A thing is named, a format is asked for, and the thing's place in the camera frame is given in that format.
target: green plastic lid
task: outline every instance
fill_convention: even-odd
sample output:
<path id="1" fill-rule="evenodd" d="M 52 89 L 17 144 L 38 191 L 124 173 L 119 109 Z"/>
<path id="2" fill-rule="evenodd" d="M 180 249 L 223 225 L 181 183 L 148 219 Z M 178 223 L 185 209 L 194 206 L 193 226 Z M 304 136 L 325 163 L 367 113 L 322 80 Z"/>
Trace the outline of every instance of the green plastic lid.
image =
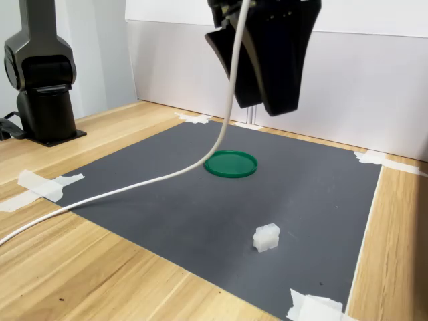
<path id="1" fill-rule="evenodd" d="M 245 177 L 257 170 L 257 159 L 245 152 L 218 150 L 204 163 L 204 167 L 221 177 Z"/>

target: white plastic cube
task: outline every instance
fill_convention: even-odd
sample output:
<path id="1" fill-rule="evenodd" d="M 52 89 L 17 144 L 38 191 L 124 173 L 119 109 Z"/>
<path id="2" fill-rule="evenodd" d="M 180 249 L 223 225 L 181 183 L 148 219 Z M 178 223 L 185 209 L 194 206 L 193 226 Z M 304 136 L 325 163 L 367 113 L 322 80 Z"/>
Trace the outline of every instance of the white plastic cube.
<path id="1" fill-rule="evenodd" d="M 253 236 L 253 246 L 257 248 L 259 253 L 264 252 L 267 249 L 273 249 L 278 246 L 280 233 L 280 228 L 274 223 L 258 227 L 255 229 L 255 234 Z"/>

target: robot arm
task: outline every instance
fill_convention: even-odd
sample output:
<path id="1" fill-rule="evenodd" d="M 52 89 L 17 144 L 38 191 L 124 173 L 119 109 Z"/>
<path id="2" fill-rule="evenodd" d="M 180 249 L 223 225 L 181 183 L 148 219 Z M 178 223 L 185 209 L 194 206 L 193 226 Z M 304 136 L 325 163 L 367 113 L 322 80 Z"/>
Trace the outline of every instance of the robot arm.
<path id="1" fill-rule="evenodd" d="M 241 1 L 208 0 L 221 30 L 205 38 L 230 72 Z M 321 0 L 254 0 L 249 8 L 235 88 L 241 108 L 264 103 L 270 116 L 296 110 L 306 48 Z"/>
<path id="2" fill-rule="evenodd" d="M 76 130 L 69 90 L 76 79 L 70 46 L 56 33 L 55 0 L 19 0 L 22 30 L 5 42 L 5 68 L 20 91 L 23 133 L 3 120 L 3 131 L 55 146 L 85 135 Z"/>

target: masking tape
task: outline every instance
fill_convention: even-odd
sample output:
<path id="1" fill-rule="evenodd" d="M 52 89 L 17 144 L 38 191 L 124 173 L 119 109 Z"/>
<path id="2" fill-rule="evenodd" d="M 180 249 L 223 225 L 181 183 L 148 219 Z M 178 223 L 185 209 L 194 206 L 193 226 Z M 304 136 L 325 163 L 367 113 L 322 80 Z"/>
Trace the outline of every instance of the masking tape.
<path id="1" fill-rule="evenodd" d="M 260 129 L 264 128 L 262 126 L 252 125 L 252 124 L 244 124 L 242 122 L 236 122 L 235 125 L 238 127 L 248 128 L 248 129 L 252 129 L 252 130 L 260 130 Z"/>
<path id="2" fill-rule="evenodd" d="M 79 181 L 84 177 L 82 174 L 70 177 L 59 176 L 50 181 L 33 172 L 24 170 L 19 174 L 18 184 L 28 188 L 29 191 L 25 191 L 0 203 L 0 212 L 14 212 L 41 197 L 46 197 L 56 202 L 62 197 L 62 187 Z"/>
<path id="3" fill-rule="evenodd" d="M 208 115 L 199 115 L 199 116 L 189 116 L 180 114 L 179 112 L 175 112 L 177 116 L 180 117 L 180 119 L 186 120 L 185 122 L 191 122 L 192 124 L 208 124 L 209 119 L 211 116 Z"/>
<path id="4" fill-rule="evenodd" d="M 329 298 L 303 295 L 290 289 L 293 306 L 288 310 L 291 321 L 356 321 L 342 313 L 343 305 Z"/>
<path id="5" fill-rule="evenodd" d="M 398 169 L 399 171 L 428 177 L 428 174 L 421 171 L 419 167 L 389 160 L 386 158 L 387 155 L 383 152 L 368 150 L 365 154 L 361 152 L 354 152 L 354 154 L 356 158 L 360 160 L 360 163 L 382 164 L 383 166 L 388 167 L 390 169 Z"/>
<path id="6" fill-rule="evenodd" d="M 62 197 L 62 185 L 45 179 L 27 169 L 24 169 L 18 177 L 18 185 L 56 202 Z"/>

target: white wall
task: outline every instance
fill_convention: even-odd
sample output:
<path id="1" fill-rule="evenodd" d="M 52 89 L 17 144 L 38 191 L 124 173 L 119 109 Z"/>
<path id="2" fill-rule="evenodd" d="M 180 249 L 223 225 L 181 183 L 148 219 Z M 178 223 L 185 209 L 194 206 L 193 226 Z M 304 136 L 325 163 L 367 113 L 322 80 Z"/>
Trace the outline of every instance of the white wall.
<path id="1" fill-rule="evenodd" d="M 126 20 L 214 25 L 207 0 L 126 0 Z"/>
<path id="2" fill-rule="evenodd" d="M 75 118 L 136 101 L 124 10 L 125 0 L 56 0 L 57 33 L 71 45 L 77 68 Z M 0 44 L 20 29 L 18 0 L 2 0 Z M 0 117 L 17 110 L 17 95 L 2 65 Z"/>
<path id="3" fill-rule="evenodd" d="M 189 9 L 193 0 L 183 0 L 171 15 L 160 1 L 146 2 L 127 0 L 126 18 L 170 23 L 130 22 L 141 98 L 163 102 L 172 96 L 172 106 L 205 113 L 209 106 L 211 114 L 224 113 L 216 95 L 200 90 L 210 86 L 220 95 L 226 82 L 203 44 L 213 24 L 207 10 Z M 199 5 L 208 8 L 205 0 Z M 272 118 L 258 106 L 255 122 L 428 161 L 428 1 L 323 0 L 322 5 L 298 111 Z M 202 73 L 201 66 L 212 72 Z"/>
<path id="4" fill-rule="evenodd" d="M 205 41 L 213 27 L 129 21 L 129 43 L 138 97 L 224 117 L 227 75 Z M 232 120 L 246 122 L 235 101 Z"/>
<path id="5" fill-rule="evenodd" d="M 136 101 L 126 32 L 126 0 L 93 0 L 107 108 Z"/>
<path id="6" fill-rule="evenodd" d="M 427 12 L 426 0 L 322 0 L 314 30 L 428 37 Z M 127 0 L 126 19 L 213 25 L 207 0 Z"/>
<path id="7" fill-rule="evenodd" d="M 428 160 L 428 39 L 314 32 L 299 108 L 257 125 Z"/>
<path id="8" fill-rule="evenodd" d="M 17 0 L 2 0 L 0 4 L 0 118 L 6 116 L 13 110 L 17 110 L 16 97 L 18 91 L 13 89 L 6 76 L 3 67 L 3 46 L 7 39 L 21 30 L 21 19 L 19 15 L 19 4 Z"/>

